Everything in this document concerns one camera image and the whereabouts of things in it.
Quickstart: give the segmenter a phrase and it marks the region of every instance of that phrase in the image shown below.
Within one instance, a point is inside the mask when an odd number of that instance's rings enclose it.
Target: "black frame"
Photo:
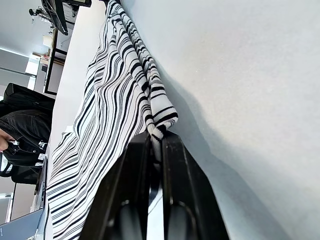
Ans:
[[[49,83],[50,83],[51,72],[52,72],[52,68],[53,68],[55,59],[64,60],[64,59],[56,57],[55,54],[57,52],[57,53],[60,53],[60,54],[63,54],[63,55],[67,55],[67,52],[57,48],[58,30],[56,28],[53,29],[52,36],[53,36],[53,38],[52,38],[52,48],[51,48],[51,53],[50,53],[50,58],[49,58],[49,63],[48,63],[48,69],[47,69],[46,74],[45,74],[44,93],[45,94],[51,94],[51,95],[57,95],[56,92],[48,90]]]

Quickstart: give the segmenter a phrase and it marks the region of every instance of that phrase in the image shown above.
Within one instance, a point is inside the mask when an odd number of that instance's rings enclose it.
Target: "person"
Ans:
[[[18,110],[0,117],[0,151],[14,166],[35,166],[46,152],[52,117],[40,110]]]
[[[37,163],[46,152],[54,105],[53,98],[8,84],[0,101],[0,177],[11,177],[15,183],[37,183],[41,170]]]

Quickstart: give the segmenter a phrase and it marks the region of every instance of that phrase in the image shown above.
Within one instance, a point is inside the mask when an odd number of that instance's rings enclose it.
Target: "black bag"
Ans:
[[[9,83],[5,89],[3,103],[11,112],[19,110],[39,110],[52,115],[55,100],[24,86]]]

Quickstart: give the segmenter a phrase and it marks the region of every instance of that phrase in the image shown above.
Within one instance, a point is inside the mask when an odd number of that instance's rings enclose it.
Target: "gray wall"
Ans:
[[[43,35],[50,31],[50,24],[32,17],[29,9],[41,6],[41,0],[4,0],[0,3],[0,47],[29,56],[32,52],[43,54]]]
[[[0,199],[0,225],[6,222],[9,202],[10,198]]]
[[[28,57],[0,50],[0,67],[14,71],[25,72]],[[0,69],[0,85],[7,86],[8,83],[15,83],[24,87],[28,86],[29,76]]]
[[[231,239],[320,239],[320,1],[123,0]]]

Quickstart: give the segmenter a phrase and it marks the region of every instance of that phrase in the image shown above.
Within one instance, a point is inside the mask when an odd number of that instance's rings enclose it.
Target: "striped fabric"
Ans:
[[[111,0],[73,132],[52,155],[46,193],[53,239],[79,238],[101,180],[135,135],[147,129],[160,160],[163,134],[177,120],[135,25]]]

